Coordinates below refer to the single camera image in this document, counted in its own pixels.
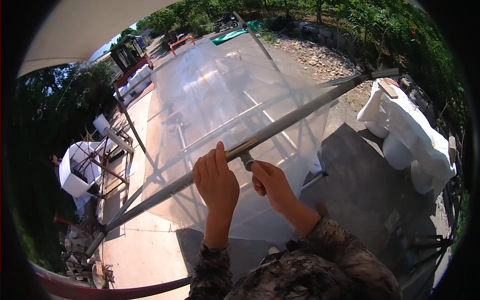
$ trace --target concrete ground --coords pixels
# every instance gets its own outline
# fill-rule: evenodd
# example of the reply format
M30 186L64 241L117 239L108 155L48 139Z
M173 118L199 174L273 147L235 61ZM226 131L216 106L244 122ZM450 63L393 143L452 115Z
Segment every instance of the concrete ground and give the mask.
M177 53L191 47L190 43L176 49ZM218 47L224 51L239 50L261 57L262 52L251 36L243 34ZM292 57L279 49L268 52L280 70L290 76L307 78L305 70ZM148 47L155 67L173 55L158 49L158 40ZM148 107L152 92L140 98L128 108L143 141L146 140ZM126 121L116 115L114 126L119 128ZM126 167L126 158L117 162L117 171L131 174L126 191L118 192L102 202L104 223L120 208L125 193L131 195L144 180L145 155L133 142L135 154L132 167ZM389 239L385 222L396 210L406 236L414 234L447 235L441 209L433 195L417 194L410 181L409 170L396 171L382 156L382 141L373 137L363 123L356 121L356 113L344 99L330 109L324 134L323 160L329 176L305 189L300 200L310 206L324 202L331 218L350 230L367 249L377 255L391 269L402 252L399 241ZM137 198L132 207L140 202ZM199 231L178 227L150 213L143 213L117 231L110 233L100 247L105 264L112 264L115 276L113 288L133 288L168 282L191 274L203 234ZM271 243L258 240L230 240L231 271L233 280L257 266L267 255ZM410 299L415 293L413 285L404 297ZM152 296L152 299L183 299L189 287Z

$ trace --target plastic bucket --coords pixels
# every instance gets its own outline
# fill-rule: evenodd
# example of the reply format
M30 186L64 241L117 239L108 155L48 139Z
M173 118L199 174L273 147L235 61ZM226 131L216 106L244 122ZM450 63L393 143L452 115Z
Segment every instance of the plastic bucket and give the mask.
M413 161L410 150L393 134L385 138L382 150L385 159L395 170L403 170Z
M110 123L107 121L103 114L100 114L93 121L93 126L95 126L101 136L105 136L103 130L105 129L105 127L110 128Z
M412 177L413 187L419 194L425 195L431 189L433 189L432 176L427 173L427 171L417 160L412 162L410 174Z
M366 121L365 122L365 127L367 127L367 129L371 133L373 133L374 136L379 137L381 139L384 139L388 136L388 129L380 126L376 122Z

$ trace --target wooden plank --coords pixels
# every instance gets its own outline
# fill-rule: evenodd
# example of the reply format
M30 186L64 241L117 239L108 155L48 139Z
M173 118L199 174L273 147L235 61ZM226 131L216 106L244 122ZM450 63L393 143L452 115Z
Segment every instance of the wooden plank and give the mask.
M121 137L115 134L110 128L105 127L103 130L103 133L105 133L109 139L111 139L115 144L118 145L121 149L127 151L130 154L133 154L135 150L133 149L132 146L127 144Z
M398 95L396 92L391 88L388 83L386 83L384 80L379 81L379 86L382 87L382 89L385 91L385 93L392 99L397 99Z

